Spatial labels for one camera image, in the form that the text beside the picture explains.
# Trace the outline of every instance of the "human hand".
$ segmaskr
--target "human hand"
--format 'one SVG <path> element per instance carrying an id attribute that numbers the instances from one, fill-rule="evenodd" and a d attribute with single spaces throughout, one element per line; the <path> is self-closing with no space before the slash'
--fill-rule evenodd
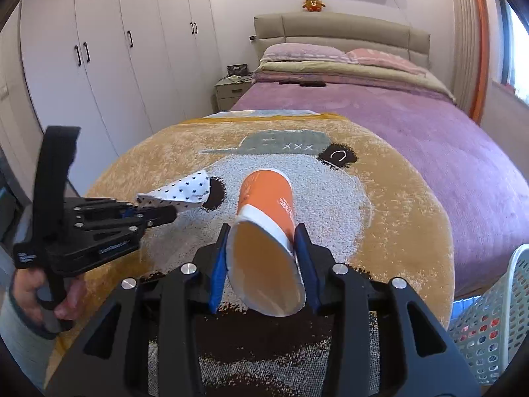
<path id="1" fill-rule="evenodd" d="M 13 297 L 26 316 L 37 326 L 42 325 L 43 317 L 36 300 L 36 291 L 45 283 L 46 275 L 40 269 L 17 270 L 13 278 Z M 83 312 L 86 294 L 84 276 L 77 276 L 71 281 L 66 299 L 54 309 L 57 319 L 78 319 Z"/>

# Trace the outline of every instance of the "white cloth with black hearts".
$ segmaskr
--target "white cloth with black hearts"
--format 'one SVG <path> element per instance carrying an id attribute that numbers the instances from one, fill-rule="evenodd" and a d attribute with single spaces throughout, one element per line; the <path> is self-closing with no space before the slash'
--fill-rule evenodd
<path id="1" fill-rule="evenodd" d="M 162 207 L 171 204 L 177 212 L 184 212 L 201 207 L 209 196 L 210 175 L 205 170 L 199 170 L 149 193 L 136 194 L 136 201 L 142 207 Z"/>

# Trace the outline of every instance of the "paper cup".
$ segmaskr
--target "paper cup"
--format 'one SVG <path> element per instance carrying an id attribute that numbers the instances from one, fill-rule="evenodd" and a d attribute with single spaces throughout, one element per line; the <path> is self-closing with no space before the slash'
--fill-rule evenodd
<path id="1" fill-rule="evenodd" d="M 229 232 L 229 282 L 249 308 L 286 317 L 305 304 L 294 259 L 292 186 L 275 169 L 260 169 L 242 183 L 237 217 Z"/>

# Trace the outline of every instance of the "stuffed animal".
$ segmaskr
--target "stuffed animal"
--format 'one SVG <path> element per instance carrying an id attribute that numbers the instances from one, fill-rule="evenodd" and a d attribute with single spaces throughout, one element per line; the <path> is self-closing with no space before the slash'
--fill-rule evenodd
<path id="1" fill-rule="evenodd" d="M 309 12 L 321 12 L 322 7 L 325 7 L 325 5 L 321 0 L 305 0 L 303 5 L 303 8 L 306 8 Z"/>

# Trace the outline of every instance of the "wardrobe door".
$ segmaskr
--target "wardrobe door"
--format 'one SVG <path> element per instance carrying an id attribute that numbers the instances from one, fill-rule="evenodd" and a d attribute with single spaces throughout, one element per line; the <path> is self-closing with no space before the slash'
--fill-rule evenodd
<path id="1" fill-rule="evenodd" d="M 75 0 L 81 52 L 118 154 L 152 135 L 123 34 L 120 0 Z"/>
<path id="2" fill-rule="evenodd" d="M 210 0 L 189 0 L 189 6 L 191 7 L 191 17 L 195 23 L 195 39 L 198 45 L 200 67 L 206 87 L 212 94 L 214 85 L 221 78 L 221 62 Z"/>
<path id="3" fill-rule="evenodd" d="M 20 45 L 27 86 L 42 129 L 48 125 L 81 127 L 69 179 L 84 195 L 117 153 L 80 58 L 73 0 L 23 0 Z"/>
<path id="4" fill-rule="evenodd" d="M 212 106 L 205 93 L 189 1 L 158 0 L 158 4 L 169 61 L 186 116 L 210 115 Z"/>
<path id="5" fill-rule="evenodd" d="M 132 67 L 152 130 L 186 119 L 169 63 L 158 0 L 120 0 Z"/>

